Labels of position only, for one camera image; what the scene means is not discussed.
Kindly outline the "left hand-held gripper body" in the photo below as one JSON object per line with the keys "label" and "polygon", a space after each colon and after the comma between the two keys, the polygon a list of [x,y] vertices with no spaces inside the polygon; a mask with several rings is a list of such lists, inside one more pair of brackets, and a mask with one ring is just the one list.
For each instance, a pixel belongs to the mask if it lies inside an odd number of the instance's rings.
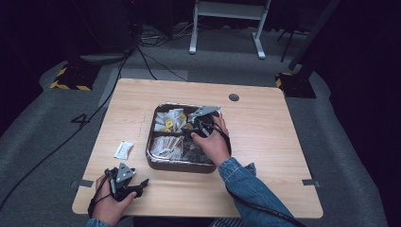
{"label": "left hand-held gripper body", "polygon": [[134,168],[129,168],[124,163],[120,163],[119,167],[107,168],[105,174],[109,178],[113,198],[116,201],[124,200],[129,195],[128,188],[134,176]]}

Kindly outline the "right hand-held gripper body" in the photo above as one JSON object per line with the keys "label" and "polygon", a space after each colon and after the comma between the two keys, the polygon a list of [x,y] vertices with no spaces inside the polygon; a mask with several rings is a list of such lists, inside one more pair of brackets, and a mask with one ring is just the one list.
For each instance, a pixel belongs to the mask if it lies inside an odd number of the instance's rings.
{"label": "right hand-held gripper body", "polygon": [[219,116],[219,111],[219,106],[200,106],[188,115],[187,122],[192,125],[193,132],[206,138],[214,130],[214,117]]}

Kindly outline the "white sachet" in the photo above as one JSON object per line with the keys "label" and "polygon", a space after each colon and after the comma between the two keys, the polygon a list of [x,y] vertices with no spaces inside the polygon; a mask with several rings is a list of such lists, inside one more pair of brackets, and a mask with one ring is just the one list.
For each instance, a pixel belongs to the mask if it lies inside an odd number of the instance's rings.
{"label": "white sachet", "polygon": [[127,160],[129,158],[129,153],[130,153],[130,150],[132,149],[132,147],[133,147],[133,143],[122,141],[120,143],[120,145],[118,146],[118,148],[114,154],[114,157],[116,159]]}

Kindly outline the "divided metal tray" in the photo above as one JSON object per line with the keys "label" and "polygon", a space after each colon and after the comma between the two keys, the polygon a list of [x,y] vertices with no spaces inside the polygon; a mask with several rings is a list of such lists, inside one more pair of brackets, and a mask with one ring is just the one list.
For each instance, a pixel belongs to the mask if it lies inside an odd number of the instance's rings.
{"label": "divided metal tray", "polygon": [[[160,104],[154,111],[153,117],[152,117],[152,122],[150,126],[150,131],[149,131],[149,136],[148,136],[148,144],[147,144],[147,158],[148,158],[148,164],[150,167],[158,170],[169,170],[169,171],[181,171],[181,172],[193,172],[193,173],[211,173],[216,169],[216,166],[213,164],[207,165],[207,164],[196,164],[196,163],[191,163],[183,160],[183,157],[181,160],[166,160],[166,159],[160,159],[160,158],[155,158],[150,154],[150,148],[151,145],[153,144],[153,140],[158,137],[158,136],[181,136],[183,139],[183,145],[184,142],[186,141],[183,135],[183,130],[181,132],[162,132],[162,131],[155,131],[154,130],[154,125],[155,125],[155,115],[157,113],[164,113],[167,112],[168,110],[172,109],[183,109],[183,112],[185,113],[186,117],[188,118],[188,115],[195,112],[200,106],[199,105],[189,105],[189,104],[180,104],[180,103],[171,103],[171,102],[166,102]],[[192,125],[187,122],[183,126],[183,129],[188,129],[192,130]]]}

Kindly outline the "person's right hand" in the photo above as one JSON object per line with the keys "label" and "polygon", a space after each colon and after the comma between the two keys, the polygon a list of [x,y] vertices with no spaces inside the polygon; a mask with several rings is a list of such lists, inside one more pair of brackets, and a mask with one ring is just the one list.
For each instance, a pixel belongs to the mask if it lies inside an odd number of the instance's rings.
{"label": "person's right hand", "polygon": [[207,138],[203,138],[194,132],[191,133],[191,137],[202,148],[206,156],[216,166],[220,166],[230,157],[230,152],[225,141],[225,137],[229,136],[229,132],[222,117],[214,116],[214,122],[217,125],[217,130],[213,131]]}

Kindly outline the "person's left hand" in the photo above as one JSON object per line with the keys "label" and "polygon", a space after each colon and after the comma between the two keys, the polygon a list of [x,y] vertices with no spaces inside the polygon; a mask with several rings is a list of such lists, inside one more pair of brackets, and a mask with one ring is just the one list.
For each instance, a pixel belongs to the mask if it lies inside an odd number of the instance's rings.
{"label": "person's left hand", "polygon": [[96,205],[91,218],[100,219],[114,227],[123,217],[125,210],[134,201],[136,193],[132,192],[124,200],[116,201],[110,196],[109,181],[106,180],[104,175],[96,180],[96,189],[99,189],[99,193],[96,197]]}

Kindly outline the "pile of dark packets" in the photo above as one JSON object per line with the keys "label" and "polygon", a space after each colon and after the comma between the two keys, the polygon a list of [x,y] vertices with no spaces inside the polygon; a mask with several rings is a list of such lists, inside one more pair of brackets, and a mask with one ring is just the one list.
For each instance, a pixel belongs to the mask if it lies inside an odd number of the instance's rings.
{"label": "pile of dark packets", "polygon": [[213,162],[205,155],[202,148],[193,141],[184,142],[183,160],[196,164],[213,164]]}

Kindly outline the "pile of white brown sticks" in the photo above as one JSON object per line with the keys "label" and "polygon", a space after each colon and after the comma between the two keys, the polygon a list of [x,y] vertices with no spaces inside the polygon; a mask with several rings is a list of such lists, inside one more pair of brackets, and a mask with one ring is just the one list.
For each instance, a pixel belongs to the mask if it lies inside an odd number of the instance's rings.
{"label": "pile of white brown sticks", "polygon": [[181,136],[158,136],[153,140],[150,154],[160,159],[181,160],[183,157],[183,139]]}

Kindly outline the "person's striped clothing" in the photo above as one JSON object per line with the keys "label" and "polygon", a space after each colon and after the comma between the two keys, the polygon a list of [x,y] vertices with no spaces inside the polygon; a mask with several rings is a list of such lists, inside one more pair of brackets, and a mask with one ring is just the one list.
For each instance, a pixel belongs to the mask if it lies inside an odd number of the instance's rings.
{"label": "person's striped clothing", "polygon": [[241,218],[216,218],[208,227],[244,227]]}

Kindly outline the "black yellow striped base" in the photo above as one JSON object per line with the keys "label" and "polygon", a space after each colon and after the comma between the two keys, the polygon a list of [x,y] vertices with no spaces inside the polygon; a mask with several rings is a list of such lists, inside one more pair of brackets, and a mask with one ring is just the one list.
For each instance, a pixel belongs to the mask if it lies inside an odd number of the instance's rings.
{"label": "black yellow striped base", "polygon": [[98,65],[89,65],[80,69],[66,63],[50,84],[51,88],[64,90],[92,91],[100,70]]}
{"label": "black yellow striped base", "polygon": [[315,98],[315,92],[308,79],[301,79],[297,74],[278,73],[275,76],[276,87],[285,97]]}

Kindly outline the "white metal stand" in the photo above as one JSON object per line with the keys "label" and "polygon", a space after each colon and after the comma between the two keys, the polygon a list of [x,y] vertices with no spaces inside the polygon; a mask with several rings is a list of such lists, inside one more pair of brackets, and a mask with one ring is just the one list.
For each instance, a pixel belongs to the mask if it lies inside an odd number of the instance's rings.
{"label": "white metal stand", "polygon": [[261,6],[251,6],[196,0],[193,8],[193,28],[188,52],[191,55],[194,55],[197,52],[198,21],[201,16],[244,19],[258,22],[257,30],[252,33],[252,39],[258,58],[264,60],[266,54],[261,44],[260,36],[268,16],[270,3],[271,0],[266,0],[266,2]]}

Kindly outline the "black tripod leg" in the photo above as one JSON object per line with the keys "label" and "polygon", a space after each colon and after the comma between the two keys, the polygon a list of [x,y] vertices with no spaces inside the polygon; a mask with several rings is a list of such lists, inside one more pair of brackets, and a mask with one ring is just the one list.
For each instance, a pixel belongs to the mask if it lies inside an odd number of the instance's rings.
{"label": "black tripod leg", "polygon": [[290,45],[291,45],[291,42],[292,42],[293,37],[296,36],[296,35],[305,35],[305,34],[302,33],[300,30],[291,30],[291,31],[289,31],[289,30],[284,29],[284,30],[280,33],[279,37],[276,39],[276,42],[277,42],[277,43],[280,43],[280,41],[283,39],[283,37],[284,37],[286,34],[288,35],[288,38],[287,38],[287,40],[286,40],[286,45],[285,45],[284,50],[283,50],[283,52],[282,52],[280,62],[284,62],[284,59],[285,59],[285,57],[286,57],[286,55],[287,55],[287,52],[288,52],[288,49],[289,49],[289,47],[290,47]]}

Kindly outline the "black slanted pole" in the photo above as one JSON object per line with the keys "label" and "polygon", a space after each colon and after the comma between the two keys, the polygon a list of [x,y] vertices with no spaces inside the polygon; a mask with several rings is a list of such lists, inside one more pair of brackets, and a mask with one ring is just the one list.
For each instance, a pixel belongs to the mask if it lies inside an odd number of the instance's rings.
{"label": "black slanted pole", "polygon": [[300,63],[305,52],[311,46],[312,42],[317,37],[320,30],[323,28],[325,23],[328,21],[328,19],[331,17],[333,12],[336,10],[339,3],[340,3],[340,0],[330,0],[328,5],[324,8],[324,10],[321,13],[320,17],[318,18],[315,26],[312,28],[311,32],[305,38],[305,41],[301,45],[301,48],[298,50],[295,57],[289,63],[289,65],[288,65],[289,70],[293,71],[296,68],[296,66]]}

